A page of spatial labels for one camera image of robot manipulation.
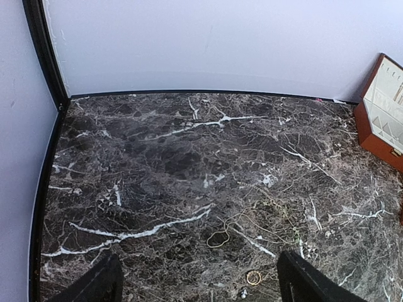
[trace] wooden jewelry box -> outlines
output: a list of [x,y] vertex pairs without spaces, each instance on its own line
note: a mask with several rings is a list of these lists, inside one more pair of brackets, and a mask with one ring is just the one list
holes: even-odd
[[354,116],[360,145],[403,172],[403,68],[381,54]]

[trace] white wall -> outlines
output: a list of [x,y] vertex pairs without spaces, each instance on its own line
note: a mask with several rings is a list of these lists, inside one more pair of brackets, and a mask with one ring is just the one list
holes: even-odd
[[0,9],[0,301],[28,300],[31,216],[56,110],[22,1]]
[[403,64],[401,0],[43,0],[70,95],[149,89],[356,100]]

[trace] black edge strip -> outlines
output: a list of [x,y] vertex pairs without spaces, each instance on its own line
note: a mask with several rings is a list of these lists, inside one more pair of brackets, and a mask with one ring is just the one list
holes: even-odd
[[[316,99],[313,96],[298,96],[293,94],[280,94],[270,92],[251,92],[251,91],[232,91],[232,90],[203,90],[203,89],[173,89],[173,90],[141,90],[141,91],[118,91],[118,92],[100,92],[89,94],[76,94],[71,96],[72,99],[80,98],[95,98],[100,96],[121,96],[125,94],[150,94],[150,93],[223,93],[223,94],[251,94],[258,96],[277,96],[284,98],[300,98],[300,99]],[[323,101],[329,101],[333,103],[332,99],[321,98]],[[346,104],[357,105],[356,102],[342,101]]]
[[37,52],[43,75],[45,76],[56,108],[62,111],[68,105],[69,98],[67,97],[63,79],[57,66],[42,0],[23,0],[23,5],[33,46]]
[[33,207],[33,218],[30,240],[30,257],[28,269],[28,301],[41,302],[40,299],[40,260],[42,247],[42,228],[43,219],[46,210],[46,195],[49,186],[49,179],[52,173],[53,160],[56,153],[57,143],[63,127],[64,119],[69,107],[69,102],[65,105],[65,110],[57,115],[48,149],[46,151],[45,160],[43,161],[42,171],[40,173],[37,196]]

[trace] dark marble surface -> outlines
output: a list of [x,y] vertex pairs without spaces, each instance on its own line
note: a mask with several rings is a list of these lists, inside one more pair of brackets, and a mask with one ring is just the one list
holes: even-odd
[[[238,94],[78,99],[49,188],[44,299],[106,249],[121,259],[128,302],[233,301],[244,289],[244,301],[280,301],[284,249],[368,301],[403,295],[402,181],[358,145],[350,105]],[[231,217],[229,241],[211,249],[207,239]],[[250,270],[260,285],[247,285]]]

